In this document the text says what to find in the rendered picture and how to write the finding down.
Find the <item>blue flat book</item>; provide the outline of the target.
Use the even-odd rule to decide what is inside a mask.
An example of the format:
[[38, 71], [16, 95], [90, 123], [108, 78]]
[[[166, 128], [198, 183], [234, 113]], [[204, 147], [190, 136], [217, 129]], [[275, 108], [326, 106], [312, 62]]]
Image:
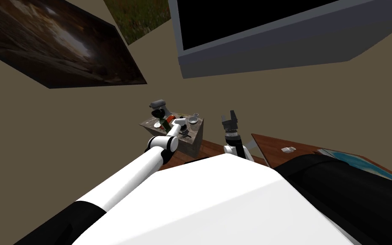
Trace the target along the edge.
[[361, 157], [352, 154], [338, 152], [338, 151], [328, 150], [325, 148], [320, 148], [318, 152], [320, 152], [323, 155], [327, 155], [336, 158], [338, 160], [344, 161], [355, 168], [392, 180], [391, 173], [379, 168], [375, 164]]

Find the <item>green wall picture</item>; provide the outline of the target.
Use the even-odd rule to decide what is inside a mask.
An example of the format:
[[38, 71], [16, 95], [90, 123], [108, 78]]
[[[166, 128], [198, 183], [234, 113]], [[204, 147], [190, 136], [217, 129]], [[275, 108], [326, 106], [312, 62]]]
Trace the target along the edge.
[[170, 20], [168, 0], [103, 0], [127, 45]]

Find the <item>grey stand mixer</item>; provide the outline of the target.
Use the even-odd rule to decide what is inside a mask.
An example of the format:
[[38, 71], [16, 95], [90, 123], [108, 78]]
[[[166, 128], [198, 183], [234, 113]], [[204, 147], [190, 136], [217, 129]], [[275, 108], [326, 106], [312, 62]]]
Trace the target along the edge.
[[153, 110], [157, 110], [157, 109], [163, 109], [165, 112], [165, 118], [167, 119], [170, 115], [172, 115], [172, 113], [167, 109], [166, 107], [166, 102], [164, 100], [156, 100], [153, 101], [150, 105], [150, 108], [152, 108]]

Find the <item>dark brown wall picture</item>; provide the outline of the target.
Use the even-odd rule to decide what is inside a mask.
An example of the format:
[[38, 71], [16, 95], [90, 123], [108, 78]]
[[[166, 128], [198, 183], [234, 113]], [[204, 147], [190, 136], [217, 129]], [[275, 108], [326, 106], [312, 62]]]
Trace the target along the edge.
[[47, 88], [146, 83], [116, 26], [67, 0], [0, 0], [0, 60]]

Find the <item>stone kitchen counter block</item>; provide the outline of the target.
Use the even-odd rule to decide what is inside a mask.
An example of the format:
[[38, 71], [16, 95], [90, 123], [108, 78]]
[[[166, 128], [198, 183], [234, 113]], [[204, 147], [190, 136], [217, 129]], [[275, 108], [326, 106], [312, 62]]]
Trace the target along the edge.
[[[165, 130], [154, 127], [156, 122], [158, 122], [157, 118], [150, 117], [147, 120], [141, 122], [139, 125], [146, 129], [153, 136], [165, 136]], [[189, 155], [190, 157], [196, 158], [199, 154], [200, 146], [202, 144], [203, 127], [203, 118], [198, 118], [198, 122], [194, 125], [187, 122], [187, 129], [189, 130], [188, 137], [182, 137], [181, 134], [178, 135], [179, 145], [177, 150], [186, 155]]]

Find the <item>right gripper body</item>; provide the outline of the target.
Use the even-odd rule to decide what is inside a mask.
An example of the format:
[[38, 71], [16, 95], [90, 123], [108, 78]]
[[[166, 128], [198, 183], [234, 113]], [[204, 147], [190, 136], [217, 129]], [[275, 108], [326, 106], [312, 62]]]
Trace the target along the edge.
[[230, 120], [222, 121], [222, 125], [224, 127], [225, 132], [237, 132], [238, 120], [230, 119]]

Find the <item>brown wooden table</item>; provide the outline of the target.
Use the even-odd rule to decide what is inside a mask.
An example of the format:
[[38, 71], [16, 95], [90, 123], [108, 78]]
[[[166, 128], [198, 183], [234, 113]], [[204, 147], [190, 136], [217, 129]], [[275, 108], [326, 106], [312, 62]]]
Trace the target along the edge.
[[[267, 164], [271, 168], [275, 168], [283, 163], [285, 163], [288, 160], [291, 160], [294, 157], [298, 157], [301, 155], [305, 154], [321, 154], [318, 152], [318, 150], [322, 147], [317, 147], [317, 146], [312, 146], [312, 145], [306, 145], [298, 142], [292, 142], [292, 141], [287, 141], [287, 140], [281, 140], [281, 139], [276, 139], [273, 137], [267, 137], [263, 135], [258, 135], [258, 134], [252, 134], [252, 137], [260, 149], [261, 153], [263, 154]], [[285, 147], [294, 147], [296, 150], [291, 153], [284, 153], [281, 149]], [[360, 155], [355, 155], [358, 157], [361, 157], [379, 168], [388, 171], [389, 173], [392, 174], [392, 171], [390, 171], [387, 168], [382, 167], [381, 165], [371, 161], [370, 159], [360, 156]]]

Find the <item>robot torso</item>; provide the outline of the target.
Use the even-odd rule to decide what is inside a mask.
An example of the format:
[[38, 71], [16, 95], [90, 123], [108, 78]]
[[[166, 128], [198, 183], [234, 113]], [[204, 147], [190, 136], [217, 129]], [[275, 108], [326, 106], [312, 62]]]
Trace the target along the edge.
[[353, 245], [279, 173], [222, 154], [158, 171], [73, 245]]

